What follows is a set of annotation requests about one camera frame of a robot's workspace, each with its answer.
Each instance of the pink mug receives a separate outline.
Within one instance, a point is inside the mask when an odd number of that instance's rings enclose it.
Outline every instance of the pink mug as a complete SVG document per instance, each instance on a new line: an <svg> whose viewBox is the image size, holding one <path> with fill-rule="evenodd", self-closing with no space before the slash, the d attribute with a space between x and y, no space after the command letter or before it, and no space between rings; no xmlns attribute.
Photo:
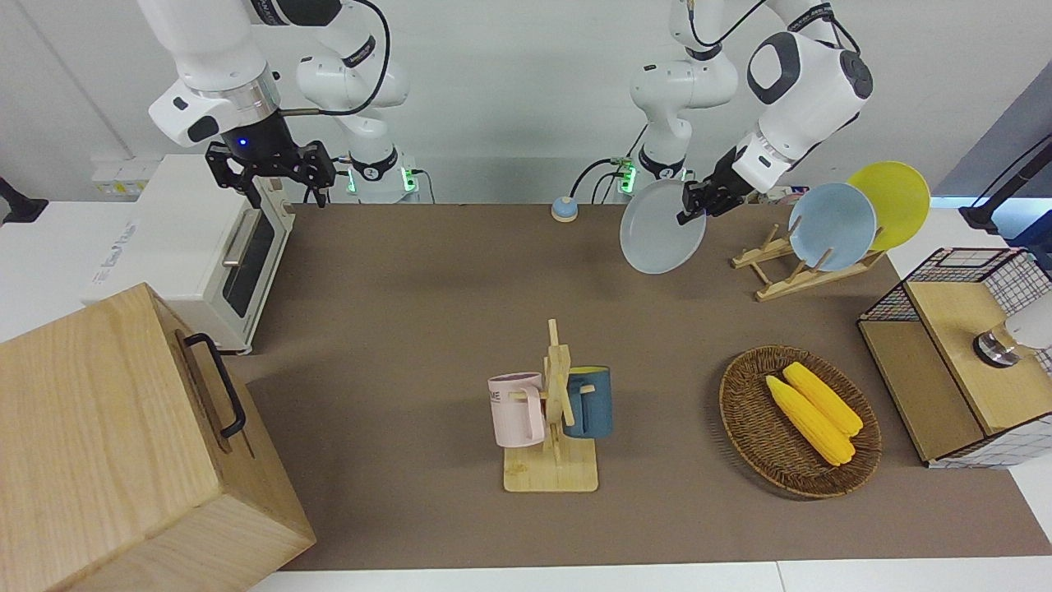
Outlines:
<svg viewBox="0 0 1052 592"><path fill-rule="evenodd" d="M503 374L489 380L489 410L497 446L522 448L544 442L547 426L541 408L544 382L538 372Z"/></svg>

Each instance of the yellow corn cob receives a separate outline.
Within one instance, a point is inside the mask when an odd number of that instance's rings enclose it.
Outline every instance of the yellow corn cob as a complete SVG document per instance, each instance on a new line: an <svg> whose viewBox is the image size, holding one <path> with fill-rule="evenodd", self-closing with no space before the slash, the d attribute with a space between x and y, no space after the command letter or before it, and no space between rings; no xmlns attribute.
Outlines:
<svg viewBox="0 0 1052 592"><path fill-rule="evenodd" d="M851 461L854 456L854 446L851 445L851 441L826 420L826 416L804 395L774 376L767 377L767 388L771 390L774 403L814 450L826 460L826 463L839 467Z"/></svg>
<svg viewBox="0 0 1052 592"><path fill-rule="evenodd" d="M786 381L807 397L811 405L818 408L818 411L845 436L858 435L858 431L862 430L862 419L858 414L806 366L794 362L783 370L782 374L785 374Z"/></svg>

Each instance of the blue mug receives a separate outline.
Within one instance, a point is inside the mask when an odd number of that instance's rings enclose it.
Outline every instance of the blue mug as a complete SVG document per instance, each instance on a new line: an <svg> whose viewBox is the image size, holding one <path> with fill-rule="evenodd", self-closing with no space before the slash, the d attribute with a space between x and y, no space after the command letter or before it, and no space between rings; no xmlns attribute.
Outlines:
<svg viewBox="0 0 1052 592"><path fill-rule="evenodd" d="M610 396L610 369L605 366L579 366L570 369L566 391L573 410L573 426L563 426L571 438L605 438L613 432L613 401Z"/></svg>

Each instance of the wooden crate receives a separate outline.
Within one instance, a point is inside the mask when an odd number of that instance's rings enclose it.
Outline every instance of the wooden crate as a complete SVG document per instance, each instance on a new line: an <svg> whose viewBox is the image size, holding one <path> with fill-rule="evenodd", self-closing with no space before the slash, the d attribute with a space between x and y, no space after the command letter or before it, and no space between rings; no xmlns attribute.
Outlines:
<svg viewBox="0 0 1052 592"><path fill-rule="evenodd" d="M0 345L0 589L246 590L313 532L244 385L145 284Z"/></svg>
<svg viewBox="0 0 1052 592"><path fill-rule="evenodd" d="M1006 314L982 282L906 281L917 321L861 321L922 461L953 458L1052 413L1052 380L1035 359L998 369L972 340Z"/></svg>

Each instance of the oven window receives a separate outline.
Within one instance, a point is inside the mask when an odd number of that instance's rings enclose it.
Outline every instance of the oven window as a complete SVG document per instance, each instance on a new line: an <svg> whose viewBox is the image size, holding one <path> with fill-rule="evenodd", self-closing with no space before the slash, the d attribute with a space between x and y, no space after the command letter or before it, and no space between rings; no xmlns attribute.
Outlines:
<svg viewBox="0 0 1052 592"><path fill-rule="evenodd" d="M259 283L260 274L263 272L263 265L266 263L271 244L274 244L274 226L270 225L266 215L260 216L256 232L248 243L244 262L241 266L230 269L223 285L223 299L241 319L245 319L248 312L248 304L252 300L252 293L256 292L256 284Z"/></svg>

